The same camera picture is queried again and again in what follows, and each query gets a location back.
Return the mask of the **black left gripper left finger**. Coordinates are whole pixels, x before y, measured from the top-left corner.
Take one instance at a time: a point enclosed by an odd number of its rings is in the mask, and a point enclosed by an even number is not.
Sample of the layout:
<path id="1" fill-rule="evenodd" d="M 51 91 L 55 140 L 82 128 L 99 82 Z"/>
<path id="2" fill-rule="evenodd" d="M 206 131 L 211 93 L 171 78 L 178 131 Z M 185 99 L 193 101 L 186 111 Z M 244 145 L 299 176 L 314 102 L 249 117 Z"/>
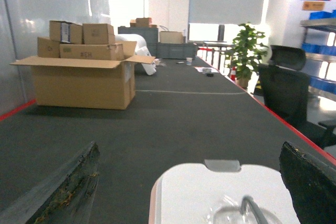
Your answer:
<path id="1" fill-rule="evenodd" d="M 1 212 L 1 223 L 88 223 L 100 152 L 91 142 Z"/>

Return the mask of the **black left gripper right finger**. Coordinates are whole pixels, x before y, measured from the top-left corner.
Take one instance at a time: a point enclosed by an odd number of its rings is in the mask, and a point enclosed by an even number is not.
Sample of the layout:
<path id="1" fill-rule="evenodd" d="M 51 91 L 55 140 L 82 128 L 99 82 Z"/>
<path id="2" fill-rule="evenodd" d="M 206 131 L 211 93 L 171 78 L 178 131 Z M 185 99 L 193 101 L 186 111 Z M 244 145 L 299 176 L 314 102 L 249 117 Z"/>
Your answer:
<path id="1" fill-rule="evenodd" d="M 290 142 L 283 143 L 279 163 L 300 223 L 335 223 L 335 167 Z"/>

